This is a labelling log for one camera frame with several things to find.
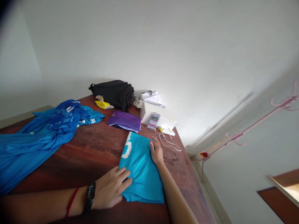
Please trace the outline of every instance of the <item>brown wooden desk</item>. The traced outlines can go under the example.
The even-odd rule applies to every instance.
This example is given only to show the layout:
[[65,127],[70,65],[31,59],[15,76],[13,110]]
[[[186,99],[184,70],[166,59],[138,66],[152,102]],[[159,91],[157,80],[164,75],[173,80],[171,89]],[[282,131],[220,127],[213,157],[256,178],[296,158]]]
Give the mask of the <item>brown wooden desk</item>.
[[[97,124],[78,127],[74,138],[62,145],[46,162],[29,174],[11,194],[36,191],[76,188],[97,180],[117,166],[128,136],[128,131],[107,125],[113,110],[102,110],[94,103],[92,95],[80,99],[82,105],[100,111],[106,117]],[[140,110],[129,108],[131,114],[139,117]],[[23,120],[0,130],[1,134],[15,133],[33,118]],[[163,148],[164,161],[194,212],[199,223],[216,223],[210,207],[192,169],[176,128],[172,142],[182,148],[181,152],[172,147]],[[153,130],[144,124],[138,133],[145,137],[155,136]],[[92,210],[58,223],[170,223],[167,204],[127,203],[123,199],[112,209]]]

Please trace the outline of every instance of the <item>purple folded clothing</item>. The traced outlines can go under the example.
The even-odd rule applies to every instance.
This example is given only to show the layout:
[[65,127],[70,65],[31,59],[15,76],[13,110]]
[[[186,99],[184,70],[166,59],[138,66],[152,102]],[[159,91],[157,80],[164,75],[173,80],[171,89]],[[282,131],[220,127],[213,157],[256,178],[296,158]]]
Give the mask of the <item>purple folded clothing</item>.
[[123,129],[138,133],[141,128],[141,118],[116,110],[108,121],[110,126],[115,124]]

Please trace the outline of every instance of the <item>human hand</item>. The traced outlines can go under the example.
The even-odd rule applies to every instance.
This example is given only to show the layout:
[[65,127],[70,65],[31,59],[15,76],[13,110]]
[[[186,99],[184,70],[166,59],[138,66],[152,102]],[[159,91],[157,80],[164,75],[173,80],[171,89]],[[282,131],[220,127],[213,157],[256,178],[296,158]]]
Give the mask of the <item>human hand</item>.
[[121,202],[121,193],[131,185],[132,178],[123,182],[130,175],[130,171],[126,170],[125,167],[118,168],[118,166],[114,167],[96,181],[92,209],[112,208]]
[[162,164],[164,164],[162,148],[161,148],[160,143],[157,140],[157,138],[153,137],[153,136],[152,136],[152,138],[153,138],[154,142],[150,141],[149,144],[150,144],[150,150],[152,153],[153,162],[156,166],[162,165]]

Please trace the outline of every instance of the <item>black fitness band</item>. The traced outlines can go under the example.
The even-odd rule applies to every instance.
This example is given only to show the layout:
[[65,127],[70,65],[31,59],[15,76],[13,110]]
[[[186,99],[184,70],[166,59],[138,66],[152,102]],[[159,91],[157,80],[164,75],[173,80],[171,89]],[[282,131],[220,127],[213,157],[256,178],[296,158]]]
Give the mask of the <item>black fitness band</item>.
[[96,191],[96,182],[89,183],[89,185],[87,186],[86,199],[85,199],[86,204],[85,204],[85,209],[83,214],[86,214],[91,210],[95,191]]

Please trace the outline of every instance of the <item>forearm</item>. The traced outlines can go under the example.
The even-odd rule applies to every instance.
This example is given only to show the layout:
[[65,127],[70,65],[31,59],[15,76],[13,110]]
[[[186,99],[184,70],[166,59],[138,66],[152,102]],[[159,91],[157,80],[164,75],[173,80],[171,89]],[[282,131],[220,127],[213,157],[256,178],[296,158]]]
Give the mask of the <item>forearm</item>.
[[172,223],[198,223],[164,163],[157,165]]
[[[11,223],[49,223],[66,217],[74,189],[16,194],[0,199]],[[69,216],[82,214],[87,187],[78,189]]]

